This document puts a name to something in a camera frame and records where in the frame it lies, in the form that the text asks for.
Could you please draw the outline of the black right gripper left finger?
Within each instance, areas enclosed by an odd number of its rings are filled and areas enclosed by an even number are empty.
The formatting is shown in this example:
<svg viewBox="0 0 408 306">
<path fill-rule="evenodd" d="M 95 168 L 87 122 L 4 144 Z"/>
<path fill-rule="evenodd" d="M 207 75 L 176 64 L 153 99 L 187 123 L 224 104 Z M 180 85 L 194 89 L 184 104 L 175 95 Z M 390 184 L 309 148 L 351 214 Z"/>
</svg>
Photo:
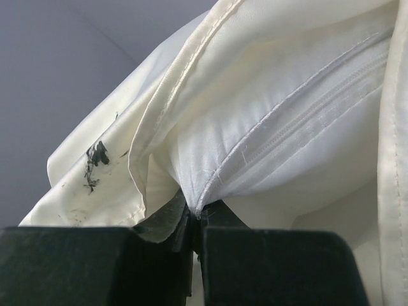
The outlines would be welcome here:
<svg viewBox="0 0 408 306">
<path fill-rule="evenodd" d="M 191 214 L 182 192 L 133 227 L 1 230 L 2 305 L 185 305 Z"/>
</svg>

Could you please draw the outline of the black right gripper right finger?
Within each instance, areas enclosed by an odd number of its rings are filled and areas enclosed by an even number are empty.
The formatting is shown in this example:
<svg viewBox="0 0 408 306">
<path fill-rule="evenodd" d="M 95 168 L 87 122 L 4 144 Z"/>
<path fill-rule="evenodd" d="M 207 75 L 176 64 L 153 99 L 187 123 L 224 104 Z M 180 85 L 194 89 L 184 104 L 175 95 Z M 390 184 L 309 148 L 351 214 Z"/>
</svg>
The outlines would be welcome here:
<svg viewBox="0 0 408 306">
<path fill-rule="evenodd" d="M 206 305 L 368 305 L 350 247 L 327 231 L 251 229 L 223 202 L 199 221 Z"/>
</svg>

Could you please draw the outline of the cream pillowcase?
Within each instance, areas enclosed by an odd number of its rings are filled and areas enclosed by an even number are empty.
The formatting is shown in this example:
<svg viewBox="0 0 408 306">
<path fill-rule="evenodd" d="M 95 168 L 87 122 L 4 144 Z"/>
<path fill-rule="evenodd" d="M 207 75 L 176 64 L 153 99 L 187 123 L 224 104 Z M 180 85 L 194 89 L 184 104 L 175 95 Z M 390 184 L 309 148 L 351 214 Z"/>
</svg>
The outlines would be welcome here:
<svg viewBox="0 0 408 306">
<path fill-rule="evenodd" d="M 226 23 L 310 29 L 390 8 L 395 25 L 381 89 L 375 206 L 368 189 L 287 226 L 331 230 L 351 246 L 372 305 L 407 304 L 407 2 L 218 1 L 162 42 L 60 144 L 51 188 L 24 226 L 134 226 L 145 205 L 152 141 L 197 57 Z"/>
</svg>

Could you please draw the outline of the white pillow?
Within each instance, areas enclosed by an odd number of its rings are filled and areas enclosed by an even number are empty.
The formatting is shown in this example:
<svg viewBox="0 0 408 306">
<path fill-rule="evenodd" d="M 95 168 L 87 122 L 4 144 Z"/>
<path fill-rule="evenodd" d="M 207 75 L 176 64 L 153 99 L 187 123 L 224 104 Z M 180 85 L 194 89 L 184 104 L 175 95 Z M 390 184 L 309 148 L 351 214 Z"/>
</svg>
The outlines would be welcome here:
<svg viewBox="0 0 408 306">
<path fill-rule="evenodd" d="M 310 29 L 226 23 L 197 57 L 152 141 L 146 208 L 181 189 L 287 226 L 368 189 L 395 25 L 390 8 Z"/>
</svg>

